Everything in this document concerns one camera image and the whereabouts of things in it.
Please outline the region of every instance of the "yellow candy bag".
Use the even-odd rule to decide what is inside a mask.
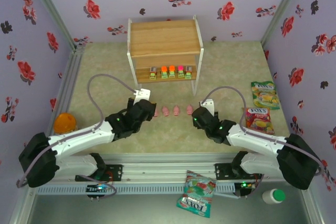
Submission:
[[[279,110],[280,103],[275,85],[271,81],[251,82],[253,103],[257,107]]]
[[[246,108],[245,120],[247,128],[274,135],[268,108]]]

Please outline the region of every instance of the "floor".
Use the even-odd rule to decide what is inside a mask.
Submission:
[[[262,193],[282,189],[284,202],[267,205]],[[176,207],[181,195],[115,195],[91,202],[87,196],[37,196],[28,224],[310,224],[300,190],[286,183],[260,185],[247,199],[214,196],[211,216],[204,218]]]
[[[86,92],[91,76],[109,73],[135,88],[126,52],[126,43],[87,45],[69,109],[79,129],[99,121],[99,114]],[[100,154],[236,153],[240,148],[216,144],[202,130],[194,128],[191,117],[186,114],[186,107],[191,104],[197,108],[211,90],[224,85],[239,89],[247,105],[253,106],[250,83],[268,80],[272,78],[259,42],[206,42],[196,96],[192,95],[189,81],[144,84],[142,88],[151,90],[150,100],[157,103],[159,117],[143,123],[139,133],[110,144],[95,146],[82,154],[92,151]],[[105,77],[97,78],[91,86],[91,94],[101,106],[104,116],[126,108],[128,98],[134,97],[121,84]],[[219,112],[221,120],[239,121],[243,112],[239,95],[232,90],[221,90],[211,98],[215,101],[215,110]],[[175,105],[181,109],[179,116],[172,115]],[[162,106],[170,109],[170,116],[162,115]],[[289,134],[282,110],[272,111],[271,120],[277,135]]]

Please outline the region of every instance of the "purple wall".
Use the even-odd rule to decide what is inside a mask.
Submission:
[[[58,94],[58,74],[65,70],[70,48],[40,0],[2,0],[2,4],[0,222],[8,223],[19,194],[15,183],[23,173],[18,156],[24,144],[49,124],[51,99]]]
[[[128,18],[152,21],[192,18],[194,14],[205,41],[213,37],[217,41],[261,40],[281,0],[92,0],[86,12],[83,8],[88,0],[52,1],[73,38],[121,42],[127,40]]]
[[[336,181],[332,177],[336,176],[334,3],[292,0],[265,46],[289,127],[298,131],[327,165],[326,176],[315,178],[311,185],[325,223],[336,219]]]

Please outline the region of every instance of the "wooden shelf board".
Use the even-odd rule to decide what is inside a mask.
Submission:
[[[196,75],[197,72],[196,70],[192,72],[192,78],[191,79],[184,79],[184,78],[178,78],[177,75],[175,78],[167,78],[167,79],[162,79],[161,78],[161,71],[157,72],[156,80],[151,80],[149,79],[149,69],[137,69],[135,71],[137,75],[137,80],[138,83],[151,83],[151,82],[167,82],[167,81],[190,81],[190,80],[196,80]]]
[[[164,55],[197,55],[201,47],[195,20],[131,24],[132,58]]]
[[[160,57],[143,57],[135,60],[136,69],[160,68],[162,66],[196,66],[195,55],[169,55]]]

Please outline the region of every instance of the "snack bag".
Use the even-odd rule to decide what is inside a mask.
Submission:
[[[268,108],[246,108],[245,120],[247,128],[274,135]]]
[[[178,199],[177,206],[196,215],[210,218],[210,208],[215,188],[215,180],[188,170],[184,193]]]
[[[253,103],[257,107],[269,108],[271,110],[280,109],[275,85],[271,81],[251,82]]]

